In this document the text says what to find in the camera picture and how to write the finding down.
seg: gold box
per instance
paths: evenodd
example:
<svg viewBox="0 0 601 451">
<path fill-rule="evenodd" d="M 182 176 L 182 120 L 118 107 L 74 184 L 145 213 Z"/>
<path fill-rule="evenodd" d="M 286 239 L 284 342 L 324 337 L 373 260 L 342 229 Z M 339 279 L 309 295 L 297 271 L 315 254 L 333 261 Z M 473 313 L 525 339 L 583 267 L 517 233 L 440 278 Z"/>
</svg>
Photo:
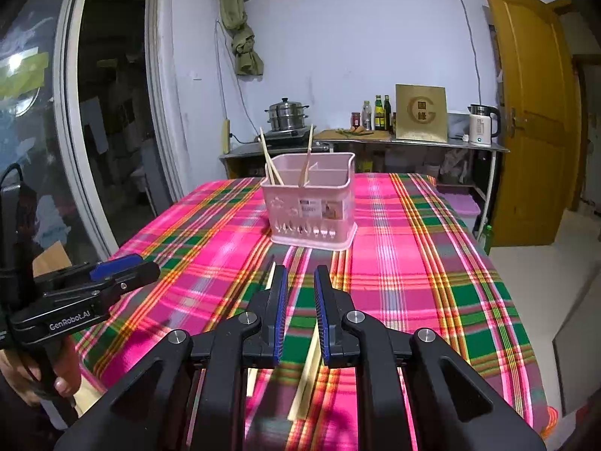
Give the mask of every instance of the gold box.
<svg viewBox="0 0 601 451">
<path fill-rule="evenodd" d="M 397 85 L 397 139 L 448 142 L 447 94 L 438 86 Z"/>
</svg>

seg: curtain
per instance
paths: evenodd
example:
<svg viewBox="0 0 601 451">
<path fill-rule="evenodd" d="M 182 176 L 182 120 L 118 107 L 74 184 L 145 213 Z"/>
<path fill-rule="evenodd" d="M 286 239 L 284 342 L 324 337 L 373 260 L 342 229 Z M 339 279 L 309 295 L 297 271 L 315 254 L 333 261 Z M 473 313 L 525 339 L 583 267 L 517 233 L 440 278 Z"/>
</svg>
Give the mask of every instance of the curtain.
<svg viewBox="0 0 601 451">
<path fill-rule="evenodd" d="M 236 74 L 260 76 L 263 62 L 254 51 L 255 35 L 246 23 L 244 0 L 219 0 L 221 21 L 232 33 L 231 49 L 236 57 Z"/>
</svg>

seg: chopstick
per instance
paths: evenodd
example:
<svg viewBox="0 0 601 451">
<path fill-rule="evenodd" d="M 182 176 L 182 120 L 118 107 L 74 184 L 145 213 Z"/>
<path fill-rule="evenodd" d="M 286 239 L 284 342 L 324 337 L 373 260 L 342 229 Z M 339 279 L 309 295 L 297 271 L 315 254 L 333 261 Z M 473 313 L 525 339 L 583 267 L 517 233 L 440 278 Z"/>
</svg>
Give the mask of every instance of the chopstick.
<svg viewBox="0 0 601 451">
<path fill-rule="evenodd" d="M 275 273 L 275 261 L 271 265 L 269 276 L 267 277 L 267 283 L 265 283 L 265 290 L 271 288 L 273 283 L 273 274 Z M 257 375 L 259 370 L 257 368 L 248 369 L 248 378 L 246 379 L 246 396 L 252 397 L 252 393 L 255 391 L 255 383 L 257 382 Z"/>
<path fill-rule="evenodd" d="M 296 388 L 296 394 L 294 395 L 294 400 L 292 400 L 292 405 L 290 406 L 288 420 L 294 422 L 296 419 L 307 418 L 321 360 L 322 350 L 319 345 L 319 329 L 316 323 L 315 328 L 313 329 L 313 337 L 311 337 L 307 359 L 305 360 L 305 367 L 302 370 L 299 386 Z"/>
<path fill-rule="evenodd" d="M 269 181 L 272 185 L 276 185 L 275 181 L 273 180 L 274 176 L 279 181 L 279 183 L 283 185 L 284 182 L 282 180 L 282 177 L 279 175 L 278 170 L 275 167 L 275 164 L 273 163 L 273 160 L 271 159 L 267 151 L 267 144 L 265 143 L 265 135 L 263 135 L 263 129 L 259 128 L 259 131 L 261 132 L 261 145 L 263 146 L 263 154 L 265 155 L 265 163 L 267 168 L 267 171 L 265 173 L 268 174 L 267 177 L 269 178 Z"/>
<path fill-rule="evenodd" d="M 313 145 L 313 126 L 311 126 L 311 131 L 309 132 L 309 147 L 307 148 L 307 158 L 305 159 L 305 163 L 303 164 L 303 167 L 300 170 L 299 187 L 305 186 L 309 181 L 309 159 L 311 158 L 312 145 Z"/>
</svg>

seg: door handle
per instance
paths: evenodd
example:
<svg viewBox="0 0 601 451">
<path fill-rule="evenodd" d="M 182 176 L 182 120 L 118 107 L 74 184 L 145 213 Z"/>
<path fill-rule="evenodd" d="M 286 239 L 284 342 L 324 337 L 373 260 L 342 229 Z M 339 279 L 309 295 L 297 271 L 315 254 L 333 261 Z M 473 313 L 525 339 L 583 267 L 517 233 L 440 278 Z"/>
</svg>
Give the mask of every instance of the door handle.
<svg viewBox="0 0 601 451">
<path fill-rule="evenodd" d="M 516 129 L 526 130 L 525 127 L 516 125 L 516 122 L 528 122 L 527 118 L 516 117 L 516 108 L 512 107 L 512 119 L 509 121 L 509 137 L 514 138 L 516 136 Z"/>
</svg>

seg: plaid tablecloth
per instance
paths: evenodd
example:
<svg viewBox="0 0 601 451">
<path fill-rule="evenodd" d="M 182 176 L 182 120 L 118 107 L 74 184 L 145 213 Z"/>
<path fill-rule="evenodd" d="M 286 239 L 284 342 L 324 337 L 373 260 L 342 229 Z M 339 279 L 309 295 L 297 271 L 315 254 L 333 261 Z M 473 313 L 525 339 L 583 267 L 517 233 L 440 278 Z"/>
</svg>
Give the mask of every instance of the plaid tablecloth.
<svg viewBox="0 0 601 451">
<path fill-rule="evenodd" d="M 247 449 L 356 449 L 353 369 L 321 366 L 306 420 L 287 420 L 315 325 L 313 272 L 388 327 L 431 327 L 540 431 L 548 421 L 539 367 L 515 306 L 482 248 L 419 175 L 356 176 L 358 231 L 346 251 L 270 241 L 258 179 L 212 182 L 152 221 L 119 254 L 161 266 L 154 285 L 124 297 L 104 324 L 77 336 L 83 363 L 113 384 L 169 330 L 210 330 L 241 312 L 270 260 L 291 287 L 284 354 L 259 372 L 247 401 Z"/>
</svg>

